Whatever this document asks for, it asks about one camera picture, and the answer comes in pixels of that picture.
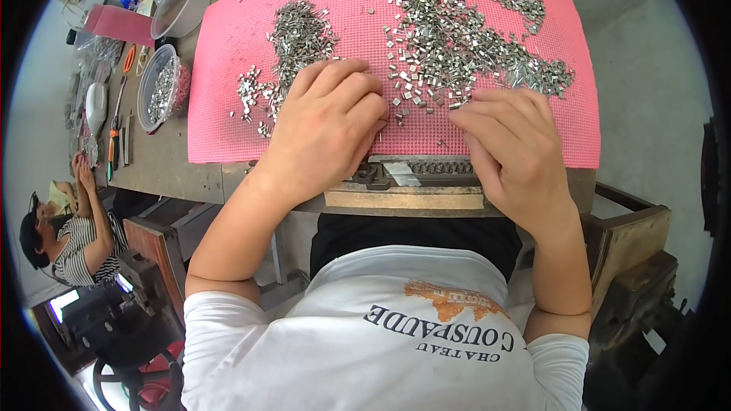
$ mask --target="hand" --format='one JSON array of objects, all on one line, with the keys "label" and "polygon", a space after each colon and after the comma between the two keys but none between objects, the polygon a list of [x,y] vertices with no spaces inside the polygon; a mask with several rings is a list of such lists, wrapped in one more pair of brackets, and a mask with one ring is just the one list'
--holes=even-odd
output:
[{"label": "hand", "polygon": [[354,174],[388,118],[383,86],[368,68],[345,59],[302,69],[249,184],[291,209]]},{"label": "hand", "polygon": [[82,164],[79,166],[79,183],[86,189],[87,194],[96,193],[94,174],[86,163],[86,159],[83,159]]},{"label": "hand", "polygon": [[74,171],[74,179],[79,178],[79,168],[86,164],[86,157],[81,151],[74,153],[74,158],[71,160],[71,169]]},{"label": "hand", "polygon": [[472,99],[450,120],[490,203],[537,242],[578,221],[548,99],[530,89],[479,89]]}]

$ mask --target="black and white striped shirt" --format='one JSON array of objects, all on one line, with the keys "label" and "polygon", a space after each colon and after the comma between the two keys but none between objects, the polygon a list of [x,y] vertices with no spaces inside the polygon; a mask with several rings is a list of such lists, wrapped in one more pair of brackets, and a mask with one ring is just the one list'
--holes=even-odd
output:
[{"label": "black and white striped shirt", "polygon": [[53,265],[56,275],[68,281],[70,285],[94,285],[97,282],[114,279],[119,272],[117,257],[127,250],[127,238],[124,236],[124,230],[117,221],[117,218],[111,213],[107,213],[107,216],[112,226],[114,251],[112,251],[112,255],[104,261],[94,275],[89,273],[86,268],[86,261],[84,260],[84,247],[96,239],[94,220],[87,217],[74,216],[61,227],[59,233],[56,235],[56,238],[60,240],[61,237],[69,234],[68,242],[66,242],[64,249]]}]

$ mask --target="finger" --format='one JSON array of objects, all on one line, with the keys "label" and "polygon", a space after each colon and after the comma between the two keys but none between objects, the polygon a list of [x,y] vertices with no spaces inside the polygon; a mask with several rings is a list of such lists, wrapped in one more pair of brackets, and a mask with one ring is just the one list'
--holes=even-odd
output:
[{"label": "finger", "polygon": [[532,124],[528,118],[507,102],[472,102],[460,109],[497,119],[508,131],[526,143],[534,143],[539,135],[539,128],[546,127],[544,123],[540,126]]},{"label": "finger", "polygon": [[518,89],[518,92],[526,96],[533,102],[533,104],[536,107],[536,110],[540,113],[540,115],[543,117],[543,120],[553,125],[553,128],[555,129],[555,119],[553,118],[553,110],[551,110],[551,104],[548,103],[548,97],[544,96],[540,92],[536,92],[533,89]]},{"label": "finger", "polygon": [[518,112],[523,114],[532,124],[537,127],[543,127],[545,125],[543,115],[540,114],[532,99],[523,94],[523,91],[529,90],[530,89],[478,89],[472,94],[472,98],[481,102],[506,102],[512,105]]},{"label": "finger", "polygon": [[388,118],[388,105],[375,92],[366,94],[345,116],[358,138],[363,137],[379,119]]},{"label": "finger", "polygon": [[369,62],[363,59],[345,59],[329,64],[312,83],[307,94],[324,97],[333,92],[351,73],[365,72],[368,67]]},{"label": "finger", "polygon": [[503,198],[500,164],[470,132],[464,132],[462,139],[469,148],[469,160],[480,178],[485,196],[491,204],[500,204]]},{"label": "finger", "polygon": [[345,78],[328,97],[332,96],[335,99],[335,104],[343,112],[348,112],[371,92],[375,92],[379,96],[383,94],[381,79],[370,73],[355,72]]},{"label": "finger", "polygon": [[310,89],[312,83],[314,83],[317,77],[321,74],[322,70],[334,62],[334,60],[321,60],[300,70],[295,77],[295,80],[292,82],[292,86],[289,87],[287,98],[299,98],[304,96],[305,92]]},{"label": "finger", "polygon": [[385,119],[379,119],[375,124],[373,124],[373,126],[371,126],[370,130],[361,139],[360,143],[358,143],[358,146],[356,146],[353,151],[353,157],[350,161],[350,167],[348,168],[346,177],[351,177],[355,174],[355,171],[361,165],[366,153],[368,153],[368,150],[370,150],[370,147],[373,145],[373,141],[376,139],[376,134],[383,127],[386,127],[386,124],[388,124],[388,121]]},{"label": "finger", "polygon": [[525,148],[525,143],[491,116],[474,113],[463,106],[450,113],[452,124],[470,132],[484,148],[503,166],[515,161]]}]

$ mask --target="white t-shirt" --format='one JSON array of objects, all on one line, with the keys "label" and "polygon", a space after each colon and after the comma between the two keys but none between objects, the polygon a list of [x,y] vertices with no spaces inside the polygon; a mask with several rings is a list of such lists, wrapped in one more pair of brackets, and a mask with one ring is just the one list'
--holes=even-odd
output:
[{"label": "white t-shirt", "polygon": [[320,270],[286,317],[223,292],[185,301],[183,405],[228,409],[580,409],[589,343],[529,345],[497,268],[385,246]]}]

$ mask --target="textured pink rubber mat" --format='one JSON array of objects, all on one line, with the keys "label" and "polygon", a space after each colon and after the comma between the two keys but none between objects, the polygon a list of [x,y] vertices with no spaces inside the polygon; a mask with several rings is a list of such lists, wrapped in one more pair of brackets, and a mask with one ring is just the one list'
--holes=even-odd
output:
[{"label": "textured pink rubber mat", "polygon": [[[243,107],[238,98],[238,76],[252,64],[262,69],[259,81],[273,80],[271,68],[276,64],[272,44],[266,33],[273,29],[276,9],[289,0],[220,0],[208,7],[203,18],[195,63],[193,65],[190,104],[188,110],[188,159],[190,162],[240,162],[256,159],[266,149],[268,140],[257,133],[257,125],[266,114],[251,108],[253,124],[242,121]],[[394,16],[401,13],[388,0],[309,0],[317,8],[327,8],[333,30],[341,38],[335,54],[360,57],[370,61],[370,72],[384,82],[384,97],[390,104],[396,96],[396,79],[388,79],[388,66],[397,64],[406,69],[406,62],[388,60],[383,26],[396,24]],[[471,5],[474,0],[466,0]],[[538,51],[546,59],[562,59],[576,70],[576,79],[564,99],[551,96],[551,107],[563,143],[563,160],[567,167],[596,169],[599,167],[599,108],[594,72],[586,46],[579,15],[571,0],[544,0],[546,19],[537,35],[525,40],[526,49]],[[478,9],[485,14],[485,25],[505,34],[526,33],[523,17],[502,8],[492,0],[477,0]],[[489,87],[488,78],[480,78],[478,87]],[[468,150],[461,133],[447,118],[447,105],[435,107],[434,114],[424,108],[409,105],[411,114],[399,127],[392,120],[377,137],[371,149],[374,153],[393,155],[449,154],[465,155]],[[401,107],[391,105],[391,119]],[[446,146],[438,146],[438,141]]]}]

